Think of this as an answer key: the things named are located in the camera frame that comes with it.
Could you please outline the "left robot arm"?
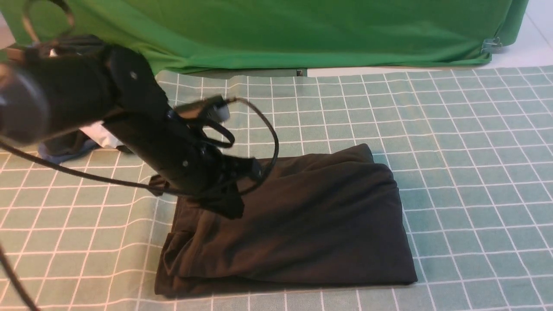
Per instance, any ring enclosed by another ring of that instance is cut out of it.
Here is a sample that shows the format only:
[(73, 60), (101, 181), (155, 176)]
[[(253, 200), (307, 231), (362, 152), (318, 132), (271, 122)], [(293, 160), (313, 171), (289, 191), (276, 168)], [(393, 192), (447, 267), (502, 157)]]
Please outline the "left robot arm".
[[(262, 172), (254, 158), (221, 153), (235, 143), (217, 120), (231, 99), (207, 97), (173, 109), (145, 57), (119, 45), (85, 55), (39, 57), (36, 48), (17, 53), (1, 64), (2, 149), (68, 175), (185, 196), (230, 220), (242, 217), (247, 191), (239, 191), (237, 181), (250, 178), (259, 186)], [(95, 122), (165, 185), (90, 175), (20, 150)]]

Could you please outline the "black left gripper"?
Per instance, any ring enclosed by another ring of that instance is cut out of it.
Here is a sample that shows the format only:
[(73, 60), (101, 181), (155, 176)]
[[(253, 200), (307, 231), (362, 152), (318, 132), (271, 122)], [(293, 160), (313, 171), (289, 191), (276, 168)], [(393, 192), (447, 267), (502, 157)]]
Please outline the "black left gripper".
[(263, 168), (255, 158), (222, 154), (202, 126), (222, 126), (209, 119), (184, 119), (174, 112), (121, 112), (103, 126), (142, 159), (164, 186), (110, 180), (111, 184), (199, 199), (199, 205), (229, 220), (243, 217), (242, 196), (263, 183)]

